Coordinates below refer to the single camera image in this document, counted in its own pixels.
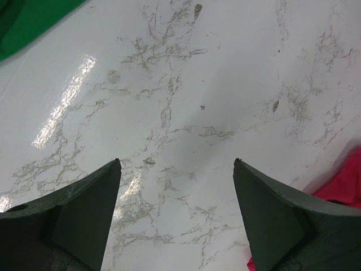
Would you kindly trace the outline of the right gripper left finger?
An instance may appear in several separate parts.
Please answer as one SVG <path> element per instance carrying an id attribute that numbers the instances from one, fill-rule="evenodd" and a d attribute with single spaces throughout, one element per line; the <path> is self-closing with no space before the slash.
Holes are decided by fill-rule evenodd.
<path id="1" fill-rule="evenodd" d="M 100 270 L 121 179 L 112 160 L 1 213 L 1 270 Z"/>

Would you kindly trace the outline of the green t shirt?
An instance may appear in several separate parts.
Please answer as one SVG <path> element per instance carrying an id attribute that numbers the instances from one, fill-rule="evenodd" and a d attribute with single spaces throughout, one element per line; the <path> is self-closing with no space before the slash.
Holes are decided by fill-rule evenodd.
<path id="1" fill-rule="evenodd" d="M 83 3 L 83 0 L 1 1 L 1 61 L 28 46 Z"/>

